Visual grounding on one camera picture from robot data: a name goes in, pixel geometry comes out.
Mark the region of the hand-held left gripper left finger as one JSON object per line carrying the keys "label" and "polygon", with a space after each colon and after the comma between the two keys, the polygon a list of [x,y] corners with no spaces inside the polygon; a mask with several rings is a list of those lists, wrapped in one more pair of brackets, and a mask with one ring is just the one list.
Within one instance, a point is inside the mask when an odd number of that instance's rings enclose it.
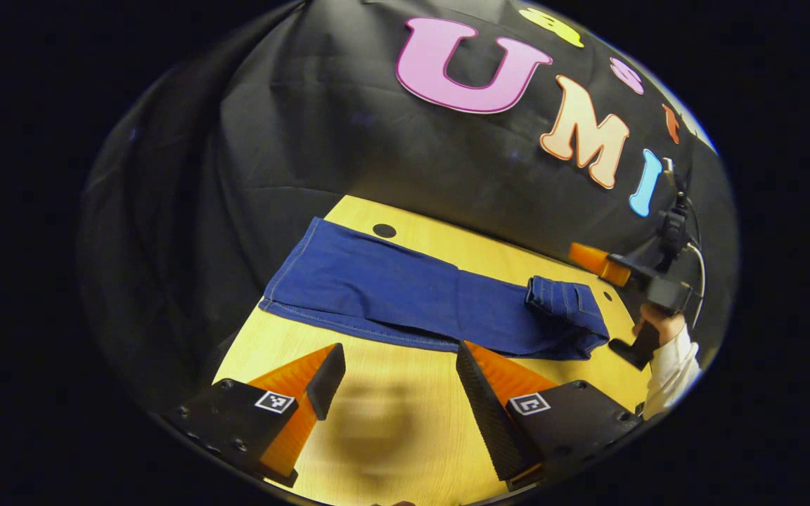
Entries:
{"label": "hand-held left gripper left finger", "polygon": [[176,429],[239,471],[291,487],[344,375],[344,349],[334,343],[249,382],[221,379],[177,406]]}

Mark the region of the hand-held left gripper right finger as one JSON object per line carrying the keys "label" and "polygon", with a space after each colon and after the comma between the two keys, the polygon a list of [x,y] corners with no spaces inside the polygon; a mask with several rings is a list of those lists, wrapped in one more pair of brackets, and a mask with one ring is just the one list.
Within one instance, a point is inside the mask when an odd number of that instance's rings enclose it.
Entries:
{"label": "hand-held left gripper right finger", "polygon": [[642,423],[590,382],[556,384],[472,342],[458,346],[456,372],[498,480],[512,491],[578,474]]}

